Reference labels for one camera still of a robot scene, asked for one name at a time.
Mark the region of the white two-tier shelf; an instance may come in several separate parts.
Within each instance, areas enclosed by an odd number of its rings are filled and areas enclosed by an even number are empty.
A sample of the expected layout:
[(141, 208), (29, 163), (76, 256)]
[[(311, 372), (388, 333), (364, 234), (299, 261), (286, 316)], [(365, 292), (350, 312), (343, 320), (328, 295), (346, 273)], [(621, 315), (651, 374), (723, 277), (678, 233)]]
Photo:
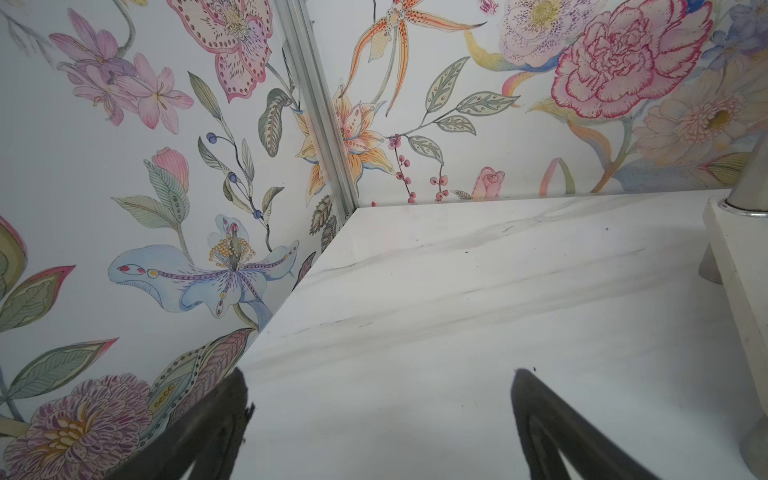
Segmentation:
[(747, 358), (762, 416), (740, 443), (742, 459), (767, 477), (767, 139), (750, 154), (724, 198), (712, 197), (703, 220), (709, 244), (699, 275), (721, 284)]

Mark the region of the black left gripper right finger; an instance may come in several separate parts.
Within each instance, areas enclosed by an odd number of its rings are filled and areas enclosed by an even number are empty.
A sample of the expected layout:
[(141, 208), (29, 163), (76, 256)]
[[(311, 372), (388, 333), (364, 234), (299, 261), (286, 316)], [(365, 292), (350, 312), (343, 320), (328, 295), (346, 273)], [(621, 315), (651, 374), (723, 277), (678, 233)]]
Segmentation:
[(656, 475), (588, 422), (533, 372), (518, 369), (511, 404), (532, 479), (654, 479)]

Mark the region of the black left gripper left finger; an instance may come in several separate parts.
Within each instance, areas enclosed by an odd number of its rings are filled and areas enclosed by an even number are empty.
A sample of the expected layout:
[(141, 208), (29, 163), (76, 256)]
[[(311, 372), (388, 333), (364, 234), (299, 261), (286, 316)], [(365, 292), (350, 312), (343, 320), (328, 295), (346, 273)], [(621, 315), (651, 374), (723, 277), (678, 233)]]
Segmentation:
[(255, 411), (243, 373), (228, 375), (111, 479), (228, 479)]

